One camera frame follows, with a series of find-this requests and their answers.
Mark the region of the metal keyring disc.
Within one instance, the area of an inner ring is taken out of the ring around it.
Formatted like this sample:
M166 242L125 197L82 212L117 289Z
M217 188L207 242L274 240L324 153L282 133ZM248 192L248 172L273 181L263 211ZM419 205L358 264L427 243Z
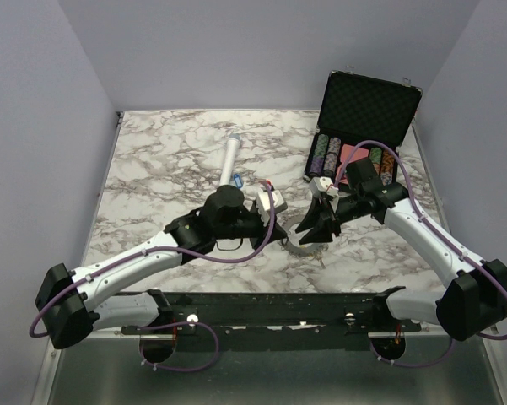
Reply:
M316 260L322 267L325 267L323 262L323 253L328 248L327 244L310 243L301 245L299 243L299 233L296 233L296 228L302 219L303 216L297 215L291 217L283 223L282 227L285 230L287 237L280 241L282 249L292 257Z

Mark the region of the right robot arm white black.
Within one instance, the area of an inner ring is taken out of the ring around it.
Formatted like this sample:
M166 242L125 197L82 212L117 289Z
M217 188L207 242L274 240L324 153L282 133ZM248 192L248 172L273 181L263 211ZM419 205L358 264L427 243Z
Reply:
M312 201L297 231L301 243L329 243L343 224L371 216L401 236L435 271L442 293L412 292L395 287L376 296L371 320L383 331L401 320L441 326L464 341L507 317L507 267L498 259L484 261L432 220L404 185L382 183L370 159L347 168L349 195L344 197L329 177L310 181Z

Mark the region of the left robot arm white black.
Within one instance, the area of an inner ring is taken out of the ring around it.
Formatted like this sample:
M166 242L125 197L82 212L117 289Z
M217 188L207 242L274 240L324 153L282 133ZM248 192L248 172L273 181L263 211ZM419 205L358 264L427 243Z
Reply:
M29 335L48 337L54 348L64 349L111 327L163 332L170 323L163 300L152 291L129 296L124 289L194 259L214 262L211 253L220 240L249 240L253 251L248 257L253 258L286 237L277 223L286 208L282 193L268 182L250 208L241 190L220 186L200 208L174 219L139 246L73 270L59 263L46 272L35 297L39 313Z

